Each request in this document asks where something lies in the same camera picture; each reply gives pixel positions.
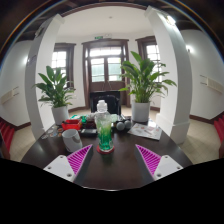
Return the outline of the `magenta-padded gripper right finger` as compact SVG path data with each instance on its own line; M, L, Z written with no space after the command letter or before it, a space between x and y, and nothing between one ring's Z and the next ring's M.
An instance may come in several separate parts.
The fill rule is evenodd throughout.
M134 154L142 175L142 183L147 185L182 169L182 166L168 155L160 156L153 151L135 145Z

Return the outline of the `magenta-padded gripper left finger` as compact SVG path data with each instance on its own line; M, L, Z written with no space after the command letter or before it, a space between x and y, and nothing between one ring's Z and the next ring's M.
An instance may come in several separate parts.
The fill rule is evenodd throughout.
M92 156L93 145L90 144L68 156L59 155L44 170L81 186Z

